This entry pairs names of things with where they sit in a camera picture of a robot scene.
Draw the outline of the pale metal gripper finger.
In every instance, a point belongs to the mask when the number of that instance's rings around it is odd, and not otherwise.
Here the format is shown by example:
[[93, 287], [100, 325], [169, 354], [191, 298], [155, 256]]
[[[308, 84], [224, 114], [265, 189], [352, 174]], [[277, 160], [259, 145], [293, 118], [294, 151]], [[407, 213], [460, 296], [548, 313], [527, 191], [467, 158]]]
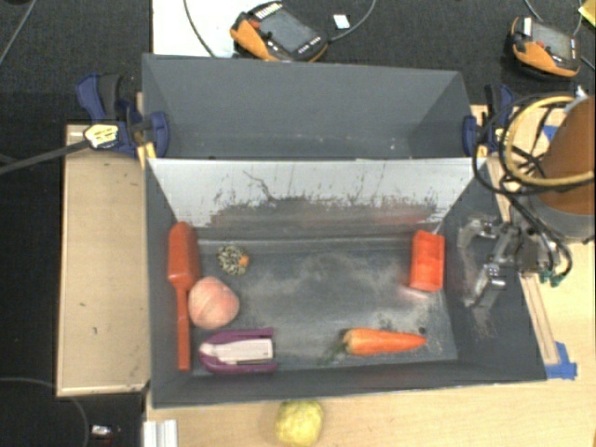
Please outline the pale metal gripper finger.
[[469, 217], [458, 229], [457, 253], [464, 268], [479, 268], [495, 263], [499, 224], [490, 218]]
[[479, 274], [463, 296], [466, 307], [491, 309], [499, 294], [507, 288], [507, 281], [500, 274], [500, 266], [496, 263], [484, 264]]

